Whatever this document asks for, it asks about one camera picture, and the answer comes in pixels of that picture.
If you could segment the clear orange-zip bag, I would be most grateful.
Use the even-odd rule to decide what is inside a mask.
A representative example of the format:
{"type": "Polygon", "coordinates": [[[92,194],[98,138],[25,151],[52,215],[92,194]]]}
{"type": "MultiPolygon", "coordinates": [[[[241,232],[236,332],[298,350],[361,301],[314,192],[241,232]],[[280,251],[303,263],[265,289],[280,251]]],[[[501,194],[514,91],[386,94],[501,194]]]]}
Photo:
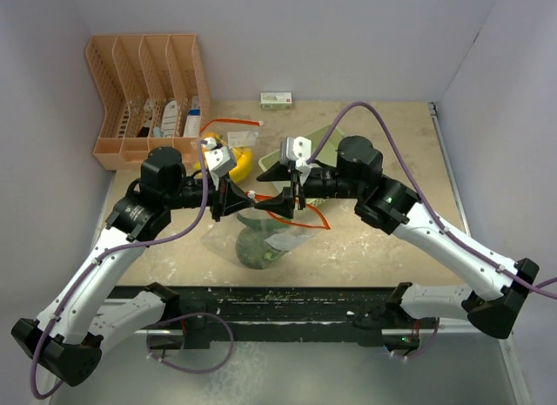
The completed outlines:
{"type": "Polygon", "coordinates": [[[235,266],[265,270],[330,229],[326,216],[311,204],[293,219],[248,208],[221,219],[203,235],[201,244],[235,266]]]}
{"type": "Polygon", "coordinates": [[[232,149],[237,165],[230,171],[232,180],[239,184],[246,180],[253,168],[253,147],[264,122],[242,118],[215,118],[199,129],[203,139],[214,138],[218,144],[232,149]]]}

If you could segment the yellow banana bunch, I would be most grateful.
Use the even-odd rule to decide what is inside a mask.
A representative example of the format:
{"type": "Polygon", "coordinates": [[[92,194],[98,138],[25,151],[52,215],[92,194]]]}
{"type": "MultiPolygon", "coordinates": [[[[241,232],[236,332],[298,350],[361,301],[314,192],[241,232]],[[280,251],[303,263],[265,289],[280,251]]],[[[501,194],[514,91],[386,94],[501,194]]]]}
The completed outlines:
{"type": "MultiPolygon", "coordinates": [[[[252,151],[249,148],[231,148],[231,149],[236,157],[237,166],[222,178],[228,177],[233,182],[239,183],[242,180],[246,179],[252,170],[252,151]]],[[[210,175],[206,163],[205,163],[205,167],[207,170],[207,174],[210,175]]],[[[212,180],[214,183],[217,183],[222,178],[218,179],[217,181],[214,181],[213,179],[212,180]]]]}

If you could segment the green netted melon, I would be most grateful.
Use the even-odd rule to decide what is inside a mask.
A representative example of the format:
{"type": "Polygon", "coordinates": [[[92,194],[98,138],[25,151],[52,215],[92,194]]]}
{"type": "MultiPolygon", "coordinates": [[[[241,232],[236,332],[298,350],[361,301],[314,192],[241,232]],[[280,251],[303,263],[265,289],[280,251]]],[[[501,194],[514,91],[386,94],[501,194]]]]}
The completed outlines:
{"type": "Polygon", "coordinates": [[[264,270],[281,259],[285,250],[277,249],[266,240],[271,238],[274,232],[256,231],[245,227],[235,242],[235,254],[239,262],[250,269],[264,270]]]}

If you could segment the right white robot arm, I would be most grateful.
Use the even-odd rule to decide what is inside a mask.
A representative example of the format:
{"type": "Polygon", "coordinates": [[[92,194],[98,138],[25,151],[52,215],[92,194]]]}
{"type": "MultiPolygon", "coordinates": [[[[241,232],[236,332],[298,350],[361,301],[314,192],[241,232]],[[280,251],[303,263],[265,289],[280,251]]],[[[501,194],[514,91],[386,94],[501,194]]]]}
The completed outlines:
{"type": "Polygon", "coordinates": [[[514,260],[496,253],[463,233],[437,213],[412,189],[383,173],[383,155],[361,136],[343,138],[336,164],[308,157],[312,143],[286,138],[280,156],[260,173],[259,182],[282,182],[280,194],[264,203],[268,211],[292,218],[306,199],[354,199],[354,212],[372,228],[417,247],[462,279],[462,284],[425,287],[401,283],[387,306],[395,327],[416,319],[469,321],[483,334],[506,339],[540,270],[532,260],[514,260]]]}

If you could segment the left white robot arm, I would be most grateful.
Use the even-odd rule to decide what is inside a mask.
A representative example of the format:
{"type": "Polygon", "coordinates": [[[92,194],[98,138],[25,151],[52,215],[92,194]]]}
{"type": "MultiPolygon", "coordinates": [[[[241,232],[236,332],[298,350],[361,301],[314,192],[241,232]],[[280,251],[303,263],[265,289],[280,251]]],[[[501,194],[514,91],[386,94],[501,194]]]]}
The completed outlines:
{"type": "Polygon", "coordinates": [[[91,253],[69,283],[35,319],[21,318],[13,338],[31,358],[30,385],[37,388],[37,369],[60,383],[76,387],[101,358],[137,330],[150,325],[169,328],[179,317],[179,295],[151,283],[131,300],[107,314],[97,311],[124,272],[144,251],[184,237],[158,235],[177,209],[195,208],[198,224],[206,211],[214,219],[252,206],[253,200],[233,183],[234,151],[209,139],[198,143],[201,176],[187,174],[181,153],[172,147],[152,150],[140,176],[113,207],[91,253]]]}

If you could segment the green cucumber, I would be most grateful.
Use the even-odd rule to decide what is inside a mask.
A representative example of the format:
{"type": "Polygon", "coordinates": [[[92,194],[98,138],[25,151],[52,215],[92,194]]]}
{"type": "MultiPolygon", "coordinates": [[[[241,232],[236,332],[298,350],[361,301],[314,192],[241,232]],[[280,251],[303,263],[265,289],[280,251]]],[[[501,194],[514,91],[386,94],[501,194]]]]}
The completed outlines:
{"type": "Polygon", "coordinates": [[[271,231],[277,228],[279,224],[274,219],[258,219],[243,215],[242,213],[236,214],[236,219],[244,226],[247,226],[256,231],[271,231]]]}

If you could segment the white blue packet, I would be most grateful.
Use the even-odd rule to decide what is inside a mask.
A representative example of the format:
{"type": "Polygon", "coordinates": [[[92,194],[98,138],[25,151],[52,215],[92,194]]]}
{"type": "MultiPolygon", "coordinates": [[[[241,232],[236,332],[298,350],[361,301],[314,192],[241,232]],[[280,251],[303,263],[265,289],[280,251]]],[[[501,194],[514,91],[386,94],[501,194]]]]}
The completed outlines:
{"type": "Polygon", "coordinates": [[[183,131],[184,138],[195,138],[199,135],[201,128],[201,105],[199,96],[191,98],[191,107],[185,120],[183,131]]]}

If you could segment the small green white box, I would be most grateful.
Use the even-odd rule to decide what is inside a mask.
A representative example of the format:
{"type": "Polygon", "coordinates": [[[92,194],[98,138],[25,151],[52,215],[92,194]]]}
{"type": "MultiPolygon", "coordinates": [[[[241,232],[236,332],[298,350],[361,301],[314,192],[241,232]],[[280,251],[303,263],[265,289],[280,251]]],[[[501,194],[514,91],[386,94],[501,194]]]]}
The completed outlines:
{"type": "Polygon", "coordinates": [[[292,94],[290,92],[261,92],[259,105],[263,111],[291,110],[292,94]]]}

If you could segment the white patterned pouch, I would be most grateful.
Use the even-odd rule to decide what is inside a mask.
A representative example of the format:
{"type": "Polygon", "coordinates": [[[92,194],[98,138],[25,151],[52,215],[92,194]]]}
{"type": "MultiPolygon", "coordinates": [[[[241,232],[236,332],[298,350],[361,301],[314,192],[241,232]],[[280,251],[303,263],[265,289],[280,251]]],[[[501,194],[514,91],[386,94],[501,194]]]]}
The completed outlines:
{"type": "Polygon", "coordinates": [[[169,101],[164,107],[160,130],[163,137],[173,137],[178,122],[178,103],[169,101]]]}

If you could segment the black white item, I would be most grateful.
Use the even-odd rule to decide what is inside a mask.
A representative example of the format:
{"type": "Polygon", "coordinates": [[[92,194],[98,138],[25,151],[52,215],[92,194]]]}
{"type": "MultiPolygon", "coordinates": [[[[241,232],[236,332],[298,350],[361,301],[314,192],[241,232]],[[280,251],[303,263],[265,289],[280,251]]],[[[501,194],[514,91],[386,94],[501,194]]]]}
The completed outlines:
{"type": "Polygon", "coordinates": [[[153,120],[153,102],[151,98],[147,98],[144,102],[143,117],[141,125],[136,134],[137,138],[147,138],[151,131],[151,124],[153,120]]]}

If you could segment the pink desk file organizer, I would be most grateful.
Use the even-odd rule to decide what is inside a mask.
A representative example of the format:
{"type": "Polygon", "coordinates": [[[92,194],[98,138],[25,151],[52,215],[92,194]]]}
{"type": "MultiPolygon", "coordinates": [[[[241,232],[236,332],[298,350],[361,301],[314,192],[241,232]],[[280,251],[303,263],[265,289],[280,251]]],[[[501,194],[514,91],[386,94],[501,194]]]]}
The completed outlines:
{"type": "Polygon", "coordinates": [[[108,171],[134,169],[158,147],[171,146],[182,160],[197,155],[195,139],[184,138],[191,98],[199,96],[201,121],[210,116],[211,94],[200,42],[195,34],[116,34],[91,37],[85,51],[91,75],[104,105],[104,121],[93,154],[108,171]],[[136,134],[144,102],[153,102],[147,138],[136,134]],[[178,103],[173,137],[163,137],[160,125],[166,104],[178,103]]]}

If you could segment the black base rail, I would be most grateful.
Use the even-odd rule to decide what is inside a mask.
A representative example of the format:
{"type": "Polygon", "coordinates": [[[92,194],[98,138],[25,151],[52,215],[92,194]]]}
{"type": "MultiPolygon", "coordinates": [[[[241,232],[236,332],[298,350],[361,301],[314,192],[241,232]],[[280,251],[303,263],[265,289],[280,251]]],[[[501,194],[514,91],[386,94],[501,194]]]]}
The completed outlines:
{"type": "Polygon", "coordinates": [[[163,321],[187,349],[213,342],[356,343],[414,350],[418,333],[434,318],[415,319],[396,300],[394,287],[164,287],[163,321]]]}

